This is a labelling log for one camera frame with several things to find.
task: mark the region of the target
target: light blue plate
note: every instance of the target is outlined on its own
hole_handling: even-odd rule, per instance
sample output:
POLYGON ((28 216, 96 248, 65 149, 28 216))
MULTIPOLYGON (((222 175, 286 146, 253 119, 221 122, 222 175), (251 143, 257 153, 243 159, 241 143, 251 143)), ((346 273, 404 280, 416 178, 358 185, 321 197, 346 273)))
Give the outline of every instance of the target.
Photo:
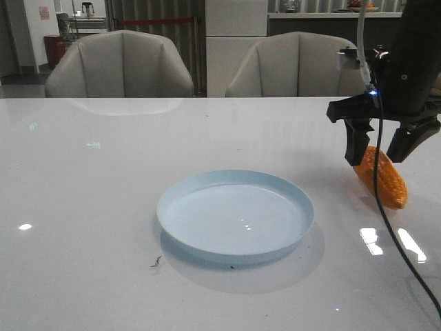
POLYGON ((314 220, 313 204, 300 188, 247 170, 184 179, 163 194, 156 212, 182 249, 230 264, 261 263, 291 252, 314 220))

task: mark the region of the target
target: corn cob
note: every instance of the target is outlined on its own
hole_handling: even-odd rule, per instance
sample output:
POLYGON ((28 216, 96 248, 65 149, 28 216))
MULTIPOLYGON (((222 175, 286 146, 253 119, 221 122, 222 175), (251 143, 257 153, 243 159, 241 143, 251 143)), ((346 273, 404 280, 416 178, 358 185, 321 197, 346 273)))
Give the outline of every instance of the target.
MULTIPOLYGON (((375 151, 375 147, 367 146, 361 164, 353 167, 372 194, 374 194, 373 164, 375 162, 375 151)), ((382 204, 391 209, 403 209, 407 202, 406 182, 395 169, 389 157, 382 151, 380 151, 378 162, 378 194, 382 204)))

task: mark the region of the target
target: chair backrest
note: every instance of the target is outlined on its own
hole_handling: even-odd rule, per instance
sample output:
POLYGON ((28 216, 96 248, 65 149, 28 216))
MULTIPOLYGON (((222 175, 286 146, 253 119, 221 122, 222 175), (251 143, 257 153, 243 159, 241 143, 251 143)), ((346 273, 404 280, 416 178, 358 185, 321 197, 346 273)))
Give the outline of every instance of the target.
POLYGON ((173 42, 118 30, 73 43, 45 84, 47 97, 192 97, 190 74, 173 42))
POLYGON ((226 97, 338 97, 361 93, 357 70, 338 70, 336 53, 350 41, 323 34, 290 32, 251 45, 226 97))

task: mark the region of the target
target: white cabinet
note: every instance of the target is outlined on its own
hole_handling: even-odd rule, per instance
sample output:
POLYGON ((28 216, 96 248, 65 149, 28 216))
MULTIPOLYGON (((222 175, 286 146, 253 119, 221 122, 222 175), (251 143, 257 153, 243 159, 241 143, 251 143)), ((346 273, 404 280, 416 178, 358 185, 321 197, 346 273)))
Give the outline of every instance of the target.
POLYGON ((206 0, 207 96, 224 97, 250 44, 267 36, 268 0, 206 0))

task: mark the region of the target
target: black cable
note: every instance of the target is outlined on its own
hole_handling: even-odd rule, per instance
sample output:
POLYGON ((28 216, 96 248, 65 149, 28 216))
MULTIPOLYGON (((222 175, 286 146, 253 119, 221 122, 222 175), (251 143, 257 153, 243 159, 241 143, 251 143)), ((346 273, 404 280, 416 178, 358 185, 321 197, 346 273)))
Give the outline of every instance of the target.
POLYGON ((438 300, 436 299, 435 295, 431 291, 430 287, 426 284, 424 279, 421 277, 420 273, 415 269, 412 262, 407 257, 406 253, 404 252, 403 248, 400 245, 400 242, 397 239, 397 236, 395 235, 395 232, 393 231, 391 224, 387 218, 386 212, 384 211, 383 204, 380 200, 380 195, 378 194, 378 163, 380 161, 380 147, 381 147, 381 139, 383 134, 383 120, 384 120, 384 114, 383 114, 383 105, 381 102, 381 96, 379 92, 377 91, 378 98, 378 105, 380 109, 380 118, 379 118, 379 124, 378 124, 378 138, 377 138, 377 146, 375 151, 375 161, 373 163, 373 191, 374 195, 377 201, 378 209, 380 210, 381 216, 383 218, 384 224, 386 225, 387 230, 389 231, 389 234, 391 235, 391 238, 393 242, 395 243, 395 246, 398 249, 398 252, 400 252, 401 257, 404 259, 404 262, 406 262, 409 269, 412 271, 415 278, 418 280, 422 288, 426 291, 427 295, 429 295, 430 299, 432 300, 436 310, 438 311, 438 314, 440 315, 441 320, 441 306, 438 300))

